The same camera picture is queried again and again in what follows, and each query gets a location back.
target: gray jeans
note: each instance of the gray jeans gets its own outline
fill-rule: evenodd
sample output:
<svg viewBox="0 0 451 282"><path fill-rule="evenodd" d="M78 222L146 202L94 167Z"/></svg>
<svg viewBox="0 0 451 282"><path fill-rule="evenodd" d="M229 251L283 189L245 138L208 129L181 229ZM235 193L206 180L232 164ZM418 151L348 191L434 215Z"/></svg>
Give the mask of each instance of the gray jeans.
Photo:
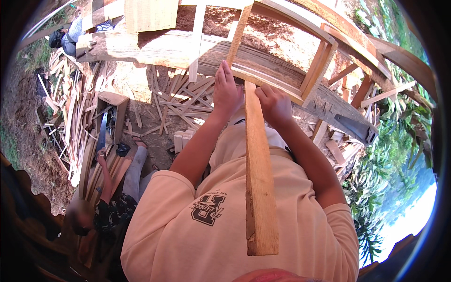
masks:
<svg viewBox="0 0 451 282"><path fill-rule="evenodd" d="M147 185L152 178L152 175L157 172L157 170L152 171L144 178L141 178L141 170L143 169L144 162L147 158L147 149L143 146L139 146L135 154L135 158L130 164L127 172L125 173L124 186L122 188L122 193L130 195L133 199L139 203Z"/></svg>

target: foot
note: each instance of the foot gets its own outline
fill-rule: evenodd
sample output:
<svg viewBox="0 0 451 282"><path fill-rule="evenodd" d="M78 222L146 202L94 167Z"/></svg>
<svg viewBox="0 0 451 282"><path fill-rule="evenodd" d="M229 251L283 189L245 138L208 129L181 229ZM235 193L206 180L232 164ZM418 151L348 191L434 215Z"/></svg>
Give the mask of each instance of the foot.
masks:
<svg viewBox="0 0 451 282"><path fill-rule="evenodd" d="M136 146L142 146L144 148L147 148L147 145L141 140L139 137L133 137L133 141L135 141Z"/></svg>

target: sky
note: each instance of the sky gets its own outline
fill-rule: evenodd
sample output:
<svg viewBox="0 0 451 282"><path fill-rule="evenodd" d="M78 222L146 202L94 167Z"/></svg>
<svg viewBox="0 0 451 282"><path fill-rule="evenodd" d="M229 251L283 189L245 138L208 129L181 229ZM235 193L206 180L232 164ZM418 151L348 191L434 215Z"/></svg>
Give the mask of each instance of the sky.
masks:
<svg viewBox="0 0 451 282"><path fill-rule="evenodd" d="M404 217L399 217L392 226L385 225L381 229L380 235L384 238L380 246L382 252L378 254L378 258L375 258L376 261L381 263L386 260L396 242L409 234L415 236L421 231L431 215L436 191L437 184L434 183L424 192L421 198L405 210Z"/></svg>

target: cream t-shirt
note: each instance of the cream t-shirt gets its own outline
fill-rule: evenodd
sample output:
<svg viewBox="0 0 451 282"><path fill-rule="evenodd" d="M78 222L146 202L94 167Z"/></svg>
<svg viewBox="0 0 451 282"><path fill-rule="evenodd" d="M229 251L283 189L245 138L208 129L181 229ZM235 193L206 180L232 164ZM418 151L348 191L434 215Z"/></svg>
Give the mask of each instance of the cream t-shirt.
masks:
<svg viewBox="0 0 451 282"><path fill-rule="evenodd" d="M304 170L267 128L274 174L279 254L247 256L244 124L228 127L197 190L173 171L156 172L130 222L121 262L129 281L224 281L256 269L356 281L359 243L350 209L322 209Z"/></svg>

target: camouflage shirt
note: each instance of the camouflage shirt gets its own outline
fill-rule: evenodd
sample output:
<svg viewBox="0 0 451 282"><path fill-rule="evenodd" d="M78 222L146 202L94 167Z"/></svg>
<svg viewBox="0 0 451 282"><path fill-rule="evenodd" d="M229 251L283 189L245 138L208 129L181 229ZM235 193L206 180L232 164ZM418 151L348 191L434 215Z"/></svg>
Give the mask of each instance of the camouflage shirt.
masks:
<svg viewBox="0 0 451 282"><path fill-rule="evenodd" d="M136 200L124 193L119 200L110 201L109 205L100 199L94 213L94 228L99 232L110 233L114 227L132 217L136 206Z"/></svg>

